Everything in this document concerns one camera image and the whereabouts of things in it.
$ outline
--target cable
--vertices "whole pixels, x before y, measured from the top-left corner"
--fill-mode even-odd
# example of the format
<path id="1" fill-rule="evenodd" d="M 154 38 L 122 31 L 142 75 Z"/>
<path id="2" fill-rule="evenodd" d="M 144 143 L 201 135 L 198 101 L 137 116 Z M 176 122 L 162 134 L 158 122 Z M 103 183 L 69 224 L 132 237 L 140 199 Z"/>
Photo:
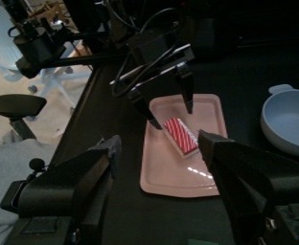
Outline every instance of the cable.
<path id="1" fill-rule="evenodd" d="M 109 0 L 105 0 L 105 5 L 108 7 L 108 9 L 110 10 L 110 12 L 113 13 L 114 17 L 118 19 L 118 21 L 125 25 L 128 26 L 129 28 L 132 28 L 134 31 L 140 31 L 140 28 L 137 28 L 136 26 L 133 26 L 132 24 L 129 24 L 121 17 L 120 15 L 117 14 L 117 12 L 113 10 L 110 4 L 109 4 Z"/>
<path id="2" fill-rule="evenodd" d="M 120 97 L 125 96 L 129 93 L 129 91 L 134 88 L 136 84 L 138 83 L 138 81 L 141 80 L 141 78 L 145 76 L 145 74 L 148 73 L 148 71 L 173 52 L 176 46 L 177 46 L 177 42 L 173 43 L 173 45 L 170 46 L 170 48 L 161 54 L 161 56 L 150 64 L 145 65 L 145 67 L 142 68 L 141 72 L 138 73 L 138 75 L 132 80 L 132 82 L 126 85 L 126 87 L 120 92 L 117 92 L 117 84 L 121 82 L 120 81 L 120 75 L 121 75 L 121 72 L 122 72 L 124 67 L 126 65 L 126 62 L 128 62 L 128 60 L 130 58 L 130 53 L 128 53 L 126 58 L 124 60 L 124 63 L 121 65 L 121 67 L 120 67 L 117 76 L 114 78 L 113 84 L 112 84 L 112 96 L 113 97 L 120 98 Z"/>
<path id="3" fill-rule="evenodd" d="M 154 18 L 157 18 L 160 15 L 165 14 L 166 12 L 176 12 L 178 15 L 178 25 L 176 27 L 173 27 L 173 29 L 178 29 L 181 26 L 181 18 L 180 18 L 180 11 L 174 8 L 166 8 L 162 9 L 160 11 L 157 11 L 154 14 L 152 14 L 152 16 L 149 16 L 149 18 L 145 20 L 141 28 L 137 28 L 136 26 L 132 26 L 129 23 L 126 23 L 118 16 L 118 14 L 113 11 L 112 7 L 109 6 L 108 3 L 109 0 L 105 0 L 106 2 L 106 6 L 110 9 L 110 11 L 113 12 L 113 14 L 116 15 L 116 17 L 120 19 L 120 21 L 130 28 L 133 28 L 136 30 L 137 33 L 142 33 L 144 30 L 146 29 L 149 23 L 154 20 Z M 177 40 L 176 42 L 170 45 L 169 49 L 158 56 L 158 58 L 150 63 L 146 64 L 142 68 L 141 71 L 138 72 L 138 74 L 134 76 L 134 79 L 132 80 L 132 82 L 129 84 L 125 85 L 125 87 L 118 91 L 117 86 L 121 86 L 121 73 L 125 69 L 126 63 L 130 59 L 132 53 L 128 52 L 128 55 L 124 59 L 124 62 L 121 64 L 121 67 L 118 69 L 118 72 L 116 74 L 116 78 L 112 84 L 112 96 L 113 97 L 122 97 L 125 96 L 129 91 L 134 88 L 136 84 L 138 83 L 138 81 L 142 79 L 142 77 L 146 75 L 146 73 L 149 72 L 149 70 L 160 63 L 160 61 L 173 52 L 174 48 L 177 47 Z"/>
<path id="4" fill-rule="evenodd" d="M 156 13 L 146 19 L 146 21 L 144 22 L 144 24 L 142 24 L 142 26 L 141 26 L 141 29 L 140 29 L 140 32 L 141 32 L 141 33 L 142 33 L 142 31 L 145 30 L 148 24 L 153 21 L 153 19 L 154 19 L 157 16 L 160 16 L 162 13 L 166 13 L 168 11 L 176 11 L 177 13 L 180 13 L 178 10 L 174 9 L 174 8 L 166 8 L 166 9 L 162 9 L 162 10 L 157 11 L 157 12 L 156 12 Z"/>

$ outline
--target floor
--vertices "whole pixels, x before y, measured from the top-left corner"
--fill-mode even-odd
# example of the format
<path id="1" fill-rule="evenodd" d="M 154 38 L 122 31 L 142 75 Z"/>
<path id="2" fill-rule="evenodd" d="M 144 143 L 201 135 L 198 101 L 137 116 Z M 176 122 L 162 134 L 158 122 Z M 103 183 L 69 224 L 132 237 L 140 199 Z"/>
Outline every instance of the floor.
<path id="1" fill-rule="evenodd" d="M 89 71 L 86 66 L 74 66 L 74 71 Z M 27 91 L 27 83 L 30 80 L 22 78 L 17 82 L 6 81 L 0 74 L 0 95 L 5 94 L 30 94 Z M 71 99 L 77 102 L 86 78 L 73 79 L 66 81 L 63 84 Z M 30 129 L 33 130 L 37 139 L 41 143 L 45 144 L 57 144 L 59 141 L 61 133 L 65 130 L 70 118 L 70 105 L 66 99 L 62 97 L 61 93 L 55 90 L 51 90 L 46 96 L 46 106 L 39 113 L 35 120 L 31 122 L 26 121 Z M 11 133 L 11 128 L 6 118 L 0 116 L 0 141 L 3 137 Z"/>

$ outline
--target black table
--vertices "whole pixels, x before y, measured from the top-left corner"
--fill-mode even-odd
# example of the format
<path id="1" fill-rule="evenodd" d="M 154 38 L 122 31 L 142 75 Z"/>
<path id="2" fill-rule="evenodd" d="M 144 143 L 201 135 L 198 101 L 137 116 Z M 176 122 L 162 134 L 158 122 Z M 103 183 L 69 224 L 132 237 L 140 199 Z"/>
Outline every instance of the black table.
<path id="1" fill-rule="evenodd" d="M 51 163 L 81 153 L 103 136 L 118 134 L 122 155 L 103 220 L 103 245 L 184 245 L 188 239 L 232 245 L 220 197 L 174 198 L 145 193 L 138 186 L 145 120 L 128 99 L 110 96 L 118 64 L 95 69 L 89 78 Z M 237 49 L 217 61 L 190 63 L 194 92 L 220 97 L 228 138 L 280 153 L 260 127 L 261 104 L 269 86 L 299 88 L 299 44 Z M 146 101 L 178 94 L 170 75 L 141 86 Z"/>

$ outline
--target chair wheel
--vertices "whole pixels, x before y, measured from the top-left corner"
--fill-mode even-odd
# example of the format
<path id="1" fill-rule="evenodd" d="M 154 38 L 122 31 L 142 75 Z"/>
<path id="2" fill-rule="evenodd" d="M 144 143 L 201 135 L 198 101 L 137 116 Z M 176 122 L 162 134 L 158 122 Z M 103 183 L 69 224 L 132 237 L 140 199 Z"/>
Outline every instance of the chair wheel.
<path id="1" fill-rule="evenodd" d="M 37 86 L 34 86 L 34 85 L 29 86 L 29 87 L 27 87 L 27 90 L 29 90 L 29 92 L 30 92 L 31 94 L 35 94 L 35 93 L 38 92 L 38 88 L 37 88 Z"/>
<path id="2" fill-rule="evenodd" d="M 71 74 L 73 73 L 73 68 L 70 66 L 66 68 L 65 73 L 66 74 Z"/>

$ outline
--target office chair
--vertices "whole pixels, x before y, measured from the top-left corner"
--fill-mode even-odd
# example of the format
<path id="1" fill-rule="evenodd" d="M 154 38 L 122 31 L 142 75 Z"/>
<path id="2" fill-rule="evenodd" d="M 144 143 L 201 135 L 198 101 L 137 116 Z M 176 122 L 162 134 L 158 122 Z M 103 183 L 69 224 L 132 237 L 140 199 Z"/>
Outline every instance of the office chair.
<path id="1" fill-rule="evenodd" d="M 1 4 L 0 1 L 0 73 L 5 80 L 18 81 L 22 78 L 22 74 L 17 70 L 14 63 L 21 58 L 21 52 L 13 43 L 13 39 L 9 37 L 7 30 L 13 26 L 10 21 L 10 16 Z M 74 45 L 66 43 L 66 50 L 62 54 L 62 57 L 71 56 L 74 53 L 74 46 L 78 41 L 74 42 Z M 46 96 L 50 89 L 55 88 L 59 90 L 61 94 L 66 98 L 67 102 L 74 108 L 74 102 L 69 96 L 66 89 L 62 86 L 62 81 L 75 78 L 89 78 L 90 71 L 83 73 L 73 73 L 70 67 L 59 68 L 45 68 L 39 72 L 39 79 L 30 82 L 29 91 L 35 93 L 35 85 L 42 84 L 45 87 L 38 91 L 37 96 Z"/>

